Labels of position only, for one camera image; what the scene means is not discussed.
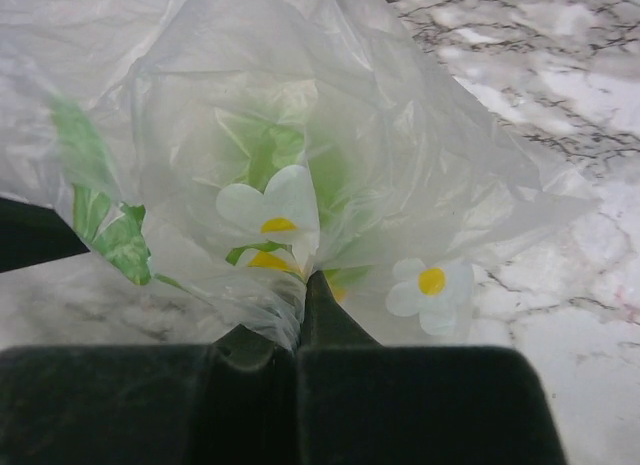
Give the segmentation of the translucent plastic bag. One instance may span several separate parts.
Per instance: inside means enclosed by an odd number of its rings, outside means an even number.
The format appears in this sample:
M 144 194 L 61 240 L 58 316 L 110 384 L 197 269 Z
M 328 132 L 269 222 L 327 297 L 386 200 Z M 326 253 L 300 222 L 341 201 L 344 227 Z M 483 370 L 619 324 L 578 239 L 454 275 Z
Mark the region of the translucent plastic bag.
M 384 345 L 462 342 L 474 267 L 595 204 L 385 0 L 1 0 L 1 192 L 131 294 L 106 341 L 290 350 L 316 272 Z

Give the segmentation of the green fake starfruit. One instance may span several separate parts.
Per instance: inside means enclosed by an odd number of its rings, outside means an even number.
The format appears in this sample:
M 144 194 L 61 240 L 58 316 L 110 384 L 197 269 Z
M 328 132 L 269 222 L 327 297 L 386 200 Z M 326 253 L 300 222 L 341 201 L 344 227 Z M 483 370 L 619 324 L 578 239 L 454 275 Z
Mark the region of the green fake starfruit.
M 327 228 L 345 211 L 352 181 L 347 158 L 337 143 L 317 131 L 263 117 L 218 110 L 224 137 L 219 143 L 231 164 L 231 182 L 263 192 L 273 176 L 291 165 L 306 165 L 315 188 L 320 226 Z

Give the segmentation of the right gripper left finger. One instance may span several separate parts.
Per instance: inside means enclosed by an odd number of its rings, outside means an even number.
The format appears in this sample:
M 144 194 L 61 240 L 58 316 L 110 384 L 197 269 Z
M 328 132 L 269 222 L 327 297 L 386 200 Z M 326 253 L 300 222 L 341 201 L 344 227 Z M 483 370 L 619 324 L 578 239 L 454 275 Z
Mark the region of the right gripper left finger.
M 20 346 L 1 354 L 5 464 L 294 464 L 291 356 L 235 329 L 211 344 Z

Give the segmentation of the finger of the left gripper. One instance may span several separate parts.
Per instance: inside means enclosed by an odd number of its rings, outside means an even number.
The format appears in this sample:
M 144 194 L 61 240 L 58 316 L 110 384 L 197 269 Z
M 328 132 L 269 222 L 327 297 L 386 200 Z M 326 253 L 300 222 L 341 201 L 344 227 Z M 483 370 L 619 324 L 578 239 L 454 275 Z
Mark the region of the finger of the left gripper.
M 2 198 L 0 217 L 1 272 L 88 252 L 53 210 Z

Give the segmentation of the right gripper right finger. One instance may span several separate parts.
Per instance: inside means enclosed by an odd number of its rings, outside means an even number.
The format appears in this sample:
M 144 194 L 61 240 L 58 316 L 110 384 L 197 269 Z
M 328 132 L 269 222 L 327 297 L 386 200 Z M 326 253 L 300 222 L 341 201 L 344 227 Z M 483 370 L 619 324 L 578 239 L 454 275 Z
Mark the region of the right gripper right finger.
M 563 464 L 541 381 L 496 346 L 385 347 L 308 283 L 297 353 L 304 464 Z

